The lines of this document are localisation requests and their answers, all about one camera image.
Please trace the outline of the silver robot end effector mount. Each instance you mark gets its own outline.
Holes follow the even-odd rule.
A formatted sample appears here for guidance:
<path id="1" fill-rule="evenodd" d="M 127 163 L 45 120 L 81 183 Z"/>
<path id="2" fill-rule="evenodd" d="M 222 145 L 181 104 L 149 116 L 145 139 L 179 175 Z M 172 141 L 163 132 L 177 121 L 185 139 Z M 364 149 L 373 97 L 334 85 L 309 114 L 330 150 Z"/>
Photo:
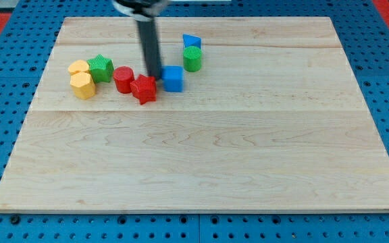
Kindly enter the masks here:
<path id="1" fill-rule="evenodd" d="M 127 16 L 156 17 L 168 5 L 169 0 L 112 0 L 114 8 Z"/>

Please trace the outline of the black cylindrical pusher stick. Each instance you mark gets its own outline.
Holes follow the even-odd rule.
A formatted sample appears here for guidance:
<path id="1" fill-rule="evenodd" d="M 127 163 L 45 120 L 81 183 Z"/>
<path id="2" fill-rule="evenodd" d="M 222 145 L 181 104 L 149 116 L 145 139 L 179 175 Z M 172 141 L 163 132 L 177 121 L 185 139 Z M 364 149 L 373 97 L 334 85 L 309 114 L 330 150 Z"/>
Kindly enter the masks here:
<path id="1" fill-rule="evenodd" d="M 161 79 L 162 63 L 157 26 L 154 18 L 136 21 L 143 58 L 148 76 Z"/>

